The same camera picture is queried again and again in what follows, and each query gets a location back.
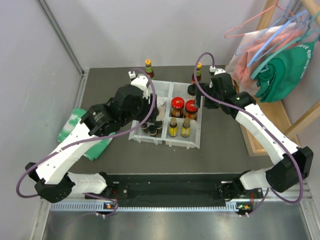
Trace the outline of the silver lid salt jar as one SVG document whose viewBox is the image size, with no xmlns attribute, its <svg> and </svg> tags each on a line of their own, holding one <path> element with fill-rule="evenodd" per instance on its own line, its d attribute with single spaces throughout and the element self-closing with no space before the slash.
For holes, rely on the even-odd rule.
<svg viewBox="0 0 320 240">
<path fill-rule="evenodd" d="M 165 111 L 166 111 L 166 100 L 164 97 L 157 97 L 156 100 L 156 107 L 158 110 L 158 116 L 156 117 L 156 121 L 162 121 L 165 117 Z"/>
</svg>

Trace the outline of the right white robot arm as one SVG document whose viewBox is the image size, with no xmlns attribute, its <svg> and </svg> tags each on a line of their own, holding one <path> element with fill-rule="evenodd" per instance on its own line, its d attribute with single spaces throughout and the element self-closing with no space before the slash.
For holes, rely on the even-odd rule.
<svg viewBox="0 0 320 240">
<path fill-rule="evenodd" d="M 283 193 L 310 174 L 314 153 L 287 138 L 262 112 L 247 92 L 238 93 L 231 75 L 216 71 L 210 83 L 195 86 L 195 104 L 208 109 L 222 109 L 245 127 L 266 150 L 273 166 L 244 172 L 233 185 L 233 192 L 245 198 L 252 189 L 272 188 Z"/>
</svg>

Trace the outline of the black lid shaker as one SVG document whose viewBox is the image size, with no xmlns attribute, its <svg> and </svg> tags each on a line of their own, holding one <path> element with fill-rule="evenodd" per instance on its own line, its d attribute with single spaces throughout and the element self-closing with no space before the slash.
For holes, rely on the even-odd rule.
<svg viewBox="0 0 320 240">
<path fill-rule="evenodd" d="M 197 86 L 195 83 L 190 84 L 187 88 L 187 94 L 188 94 L 188 99 L 189 100 L 194 100 L 196 97 L 196 90 L 197 90 Z"/>
</svg>

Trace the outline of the black cap pepper bottle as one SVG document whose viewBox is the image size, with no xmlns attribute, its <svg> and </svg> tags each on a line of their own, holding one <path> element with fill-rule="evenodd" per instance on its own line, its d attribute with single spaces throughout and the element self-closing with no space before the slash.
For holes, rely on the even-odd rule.
<svg viewBox="0 0 320 240">
<path fill-rule="evenodd" d="M 144 134 L 148 134 L 148 133 L 149 133 L 149 128 L 148 128 L 148 125 L 147 125 L 147 124 L 143 124 L 140 128 L 141 128 L 141 131 L 142 131 Z"/>
<path fill-rule="evenodd" d="M 155 125 L 149 125 L 148 126 L 148 134 L 151 136 L 151 137 L 155 137 L 157 135 L 157 128 Z"/>
</svg>

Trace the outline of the yellow label brown bottle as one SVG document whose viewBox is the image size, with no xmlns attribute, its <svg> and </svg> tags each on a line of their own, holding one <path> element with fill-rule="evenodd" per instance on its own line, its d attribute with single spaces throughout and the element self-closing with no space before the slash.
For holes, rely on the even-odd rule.
<svg viewBox="0 0 320 240">
<path fill-rule="evenodd" d="M 169 122 L 169 135 L 171 137 L 176 137 L 178 134 L 178 124 L 177 119 L 172 117 Z"/>
<path fill-rule="evenodd" d="M 187 138 L 190 135 L 190 126 L 191 126 L 191 120 L 189 117 L 185 117 L 182 128 L 181 128 L 181 135 L 184 138 Z"/>
</svg>

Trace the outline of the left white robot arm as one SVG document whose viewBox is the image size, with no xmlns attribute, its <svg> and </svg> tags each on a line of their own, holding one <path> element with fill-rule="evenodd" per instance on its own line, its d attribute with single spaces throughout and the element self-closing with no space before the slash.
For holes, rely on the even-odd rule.
<svg viewBox="0 0 320 240">
<path fill-rule="evenodd" d="M 26 165 L 29 177 L 36 182 L 37 194 L 50 203 L 76 194 L 109 198 L 114 184 L 105 172 L 78 174 L 69 169 L 94 145 L 108 136 L 115 137 L 123 126 L 132 121 L 153 122 L 158 114 L 156 93 L 148 94 L 132 84 L 119 88 L 108 102 L 91 106 L 55 149 L 54 156 L 39 165 Z"/>
</svg>

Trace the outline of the red lid sauce jar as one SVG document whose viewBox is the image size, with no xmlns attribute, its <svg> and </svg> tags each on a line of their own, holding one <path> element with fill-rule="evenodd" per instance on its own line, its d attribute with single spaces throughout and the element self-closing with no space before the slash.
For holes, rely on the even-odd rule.
<svg viewBox="0 0 320 240">
<path fill-rule="evenodd" d="M 184 109 L 185 109 L 185 113 L 184 113 L 185 118 L 190 118 L 191 120 L 197 119 L 197 113 L 198 113 L 199 108 L 195 106 L 194 99 L 188 100 L 185 103 Z"/>
<path fill-rule="evenodd" d="M 185 101 L 182 97 L 174 97 L 171 100 L 171 116 L 182 118 L 184 116 Z"/>
</svg>

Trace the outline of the small black cap spice bottle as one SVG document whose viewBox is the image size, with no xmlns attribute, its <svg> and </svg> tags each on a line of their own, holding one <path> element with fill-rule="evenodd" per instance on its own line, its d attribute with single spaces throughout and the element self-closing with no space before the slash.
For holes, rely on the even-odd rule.
<svg viewBox="0 0 320 240">
<path fill-rule="evenodd" d="M 156 137 L 160 138 L 162 136 L 162 131 L 163 131 L 163 121 L 155 121 L 154 126 L 156 128 Z"/>
</svg>

